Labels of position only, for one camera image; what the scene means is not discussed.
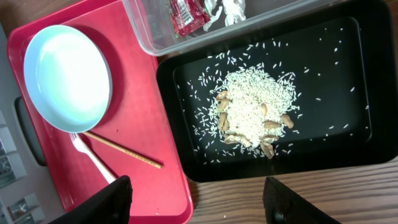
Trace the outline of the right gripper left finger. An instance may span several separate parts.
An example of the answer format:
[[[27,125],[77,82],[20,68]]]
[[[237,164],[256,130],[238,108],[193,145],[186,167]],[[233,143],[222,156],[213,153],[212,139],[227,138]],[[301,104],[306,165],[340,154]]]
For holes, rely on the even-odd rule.
[[[123,175],[50,224],[128,224],[132,184]]]

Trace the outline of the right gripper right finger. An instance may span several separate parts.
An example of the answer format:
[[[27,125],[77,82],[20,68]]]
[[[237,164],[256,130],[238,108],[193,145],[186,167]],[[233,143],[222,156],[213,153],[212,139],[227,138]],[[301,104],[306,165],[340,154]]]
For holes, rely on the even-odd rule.
[[[340,224],[275,177],[266,177],[262,200],[267,224]]]

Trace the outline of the white plastic fork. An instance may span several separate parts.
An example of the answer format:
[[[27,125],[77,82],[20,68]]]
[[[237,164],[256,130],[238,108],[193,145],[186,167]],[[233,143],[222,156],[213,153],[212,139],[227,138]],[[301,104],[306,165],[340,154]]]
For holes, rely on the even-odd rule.
[[[75,149],[79,152],[86,154],[101,172],[102,176],[110,184],[116,180],[115,176],[111,171],[97,158],[97,156],[91,151],[91,149],[83,142],[83,140],[77,135],[77,133],[69,134],[72,144]]]

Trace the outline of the rice and peanut leftovers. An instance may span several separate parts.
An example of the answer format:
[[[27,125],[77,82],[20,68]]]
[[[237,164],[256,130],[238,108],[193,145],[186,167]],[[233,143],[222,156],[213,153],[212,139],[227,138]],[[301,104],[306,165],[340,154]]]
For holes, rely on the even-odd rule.
[[[203,166],[345,154],[370,133],[352,21],[297,30],[173,71],[183,161]]]

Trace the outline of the white napkin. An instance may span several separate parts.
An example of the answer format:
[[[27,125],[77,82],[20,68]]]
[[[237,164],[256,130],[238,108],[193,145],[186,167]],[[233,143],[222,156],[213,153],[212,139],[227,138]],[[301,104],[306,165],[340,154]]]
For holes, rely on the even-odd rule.
[[[204,0],[205,11],[208,13],[210,20],[203,25],[203,30],[207,32],[211,25],[216,22],[221,13],[225,13],[225,26],[230,26],[246,20],[245,0]]]

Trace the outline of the red snack wrapper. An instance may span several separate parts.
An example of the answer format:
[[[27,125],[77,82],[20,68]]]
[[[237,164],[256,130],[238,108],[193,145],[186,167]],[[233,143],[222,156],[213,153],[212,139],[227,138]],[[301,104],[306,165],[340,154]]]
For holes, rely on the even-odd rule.
[[[200,0],[170,0],[169,14],[175,37],[185,37],[210,20]]]

